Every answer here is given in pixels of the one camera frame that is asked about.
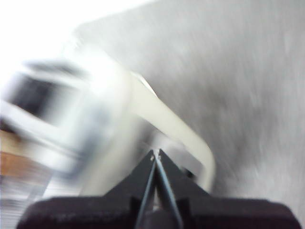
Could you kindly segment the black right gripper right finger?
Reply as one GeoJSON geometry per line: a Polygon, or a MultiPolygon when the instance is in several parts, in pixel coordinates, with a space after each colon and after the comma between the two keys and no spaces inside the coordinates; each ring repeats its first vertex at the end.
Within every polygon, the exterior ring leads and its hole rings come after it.
{"type": "Polygon", "coordinates": [[[221,198],[208,194],[162,151],[157,164],[169,204],[184,229],[299,229],[290,208],[265,199],[221,198]]]}

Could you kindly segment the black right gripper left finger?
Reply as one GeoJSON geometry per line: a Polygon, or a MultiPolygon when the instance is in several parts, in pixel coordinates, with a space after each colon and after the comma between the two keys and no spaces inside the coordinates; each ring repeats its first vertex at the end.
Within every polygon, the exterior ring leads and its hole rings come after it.
{"type": "Polygon", "coordinates": [[[131,229],[154,165],[153,151],[102,196],[56,197],[27,207],[19,229],[131,229]]]}

